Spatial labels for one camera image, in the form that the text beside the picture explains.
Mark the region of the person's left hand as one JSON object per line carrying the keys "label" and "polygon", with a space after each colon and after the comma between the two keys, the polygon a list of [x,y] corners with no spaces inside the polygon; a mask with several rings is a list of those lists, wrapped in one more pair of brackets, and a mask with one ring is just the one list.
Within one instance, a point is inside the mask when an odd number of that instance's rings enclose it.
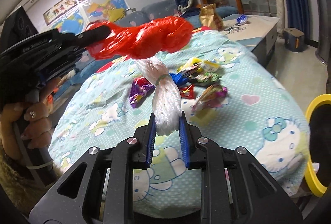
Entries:
{"label": "person's left hand", "polygon": [[46,105],[47,97],[53,92],[60,82],[55,78],[48,82],[40,92],[39,102],[35,104],[20,103],[7,104],[1,113],[1,142],[5,154],[22,165],[25,163],[16,140],[13,123],[24,117],[28,122],[27,127],[21,133],[22,140],[28,140],[28,148],[48,147],[52,140],[52,122],[48,118],[49,110]]}

